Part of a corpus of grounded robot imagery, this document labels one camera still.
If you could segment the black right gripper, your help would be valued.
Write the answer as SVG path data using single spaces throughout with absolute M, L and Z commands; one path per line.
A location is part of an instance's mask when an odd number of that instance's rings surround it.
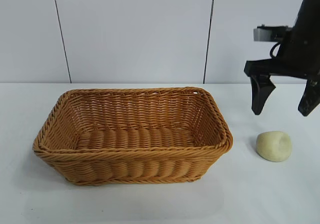
M 244 72 L 250 77 L 251 109 L 260 115 L 263 107 L 276 88 L 270 76 L 290 76 L 306 79 L 304 93 L 298 105 L 302 116 L 308 116 L 320 104 L 320 48 L 319 41 L 281 45 L 276 57 L 247 61 Z

